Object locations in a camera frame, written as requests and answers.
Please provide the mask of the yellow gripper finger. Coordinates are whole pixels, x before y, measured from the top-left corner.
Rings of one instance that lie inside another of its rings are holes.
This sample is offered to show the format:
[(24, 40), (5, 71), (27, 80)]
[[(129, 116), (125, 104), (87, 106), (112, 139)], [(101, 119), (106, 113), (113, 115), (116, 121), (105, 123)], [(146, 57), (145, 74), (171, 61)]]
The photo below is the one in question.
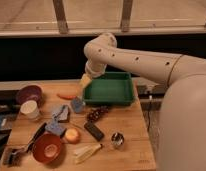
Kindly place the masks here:
[(79, 84), (82, 88), (86, 88), (91, 83), (91, 81), (92, 79), (87, 74), (83, 74)]

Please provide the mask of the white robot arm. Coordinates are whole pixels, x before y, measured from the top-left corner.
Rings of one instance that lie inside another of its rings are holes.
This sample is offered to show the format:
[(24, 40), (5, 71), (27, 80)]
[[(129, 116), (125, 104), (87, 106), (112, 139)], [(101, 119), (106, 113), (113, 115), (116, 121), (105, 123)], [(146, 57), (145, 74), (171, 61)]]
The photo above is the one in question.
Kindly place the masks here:
[(157, 171), (206, 171), (206, 59), (122, 49), (109, 32), (88, 41), (83, 53), (90, 78), (112, 66), (166, 88), (160, 108)]

